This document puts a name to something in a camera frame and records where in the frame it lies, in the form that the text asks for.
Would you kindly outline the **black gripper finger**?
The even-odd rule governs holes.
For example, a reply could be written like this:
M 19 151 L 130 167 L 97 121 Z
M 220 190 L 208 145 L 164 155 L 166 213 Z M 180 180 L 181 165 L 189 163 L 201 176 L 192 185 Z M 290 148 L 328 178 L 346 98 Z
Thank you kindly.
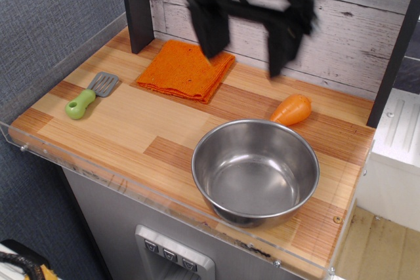
M 216 57 L 230 43 L 228 15 L 214 3 L 188 0 L 192 25 L 204 56 Z
M 303 35 L 310 35 L 312 23 L 300 24 L 294 21 L 269 23 L 268 63 L 270 78 L 279 76 L 281 70 L 296 56 L 301 46 Z

